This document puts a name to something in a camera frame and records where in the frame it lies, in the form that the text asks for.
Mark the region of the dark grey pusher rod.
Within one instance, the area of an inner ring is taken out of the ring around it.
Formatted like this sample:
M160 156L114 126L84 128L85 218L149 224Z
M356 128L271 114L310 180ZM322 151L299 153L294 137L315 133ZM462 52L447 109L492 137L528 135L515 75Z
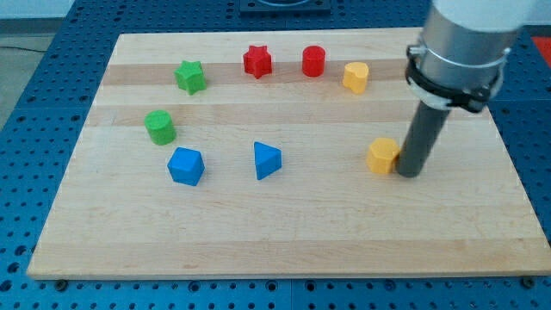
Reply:
M448 109L432 108L424 102L418 104L396 164L401 176L411 178L420 174L449 113Z

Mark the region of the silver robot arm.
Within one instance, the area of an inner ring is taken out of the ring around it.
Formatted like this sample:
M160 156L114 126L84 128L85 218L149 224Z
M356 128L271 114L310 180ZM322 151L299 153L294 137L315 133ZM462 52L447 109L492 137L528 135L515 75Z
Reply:
M452 109L481 112L499 92L511 47L536 0L433 0L406 49L406 82L419 104L396 164L403 177L424 168Z

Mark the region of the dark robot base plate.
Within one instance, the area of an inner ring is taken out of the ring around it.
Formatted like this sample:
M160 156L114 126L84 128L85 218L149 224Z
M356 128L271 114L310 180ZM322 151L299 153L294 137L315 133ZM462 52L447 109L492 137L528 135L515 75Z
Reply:
M238 0L241 14L327 13L331 0Z

